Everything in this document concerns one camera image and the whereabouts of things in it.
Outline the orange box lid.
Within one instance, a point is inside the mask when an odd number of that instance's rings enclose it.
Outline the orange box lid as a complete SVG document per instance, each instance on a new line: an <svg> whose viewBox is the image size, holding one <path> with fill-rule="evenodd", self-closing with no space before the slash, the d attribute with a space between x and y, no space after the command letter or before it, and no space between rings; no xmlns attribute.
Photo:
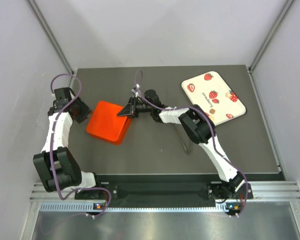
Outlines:
<svg viewBox="0 0 300 240"><path fill-rule="evenodd" d="M121 145L132 123L127 116L117 116L123 106L99 101L89 119L86 132L97 139Z"/></svg>

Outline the metal tweezers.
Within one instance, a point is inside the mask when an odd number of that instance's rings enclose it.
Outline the metal tweezers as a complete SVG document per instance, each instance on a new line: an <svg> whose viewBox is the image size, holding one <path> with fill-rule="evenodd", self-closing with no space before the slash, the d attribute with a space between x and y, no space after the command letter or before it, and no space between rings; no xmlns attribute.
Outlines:
<svg viewBox="0 0 300 240"><path fill-rule="evenodd" d="M174 124L173 128L178 136L178 139L180 140L185 154L189 156L193 152L194 143L189 138L184 137L181 128L177 124Z"/></svg>

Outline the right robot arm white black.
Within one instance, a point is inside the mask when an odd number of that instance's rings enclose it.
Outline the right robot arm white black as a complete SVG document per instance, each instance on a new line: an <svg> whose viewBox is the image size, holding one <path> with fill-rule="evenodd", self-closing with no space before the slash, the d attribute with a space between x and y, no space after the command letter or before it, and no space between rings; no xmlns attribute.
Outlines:
<svg viewBox="0 0 300 240"><path fill-rule="evenodd" d="M227 200L242 195L244 202L248 199L247 177L230 162L219 143L214 123L198 105L171 107L162 104L153 89L145 91L144 94L136 88L131 91L134 96L117 113L118 117L134 119L140 113L149 113L157 123L181 125L188 138L205 151L217 170L221 180L221 196L215 198Z"/></svg>

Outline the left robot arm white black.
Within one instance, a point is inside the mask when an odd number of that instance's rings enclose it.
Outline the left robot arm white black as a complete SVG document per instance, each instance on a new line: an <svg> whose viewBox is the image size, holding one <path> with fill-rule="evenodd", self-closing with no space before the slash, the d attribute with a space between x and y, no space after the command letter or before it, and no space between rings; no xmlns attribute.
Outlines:
<svg viewBox="0 0 300 240"><path fill-rule="evenodd" d="M99 198L104 191L95 174L83 172L68 149L70 129L73 122L82 123L92 110L69 87L54 90L55 100L48 111L49 129L40 153L33 156L33 164L47 192L56 192L51 157L61 190L84 189L92 198Z"/></svg>

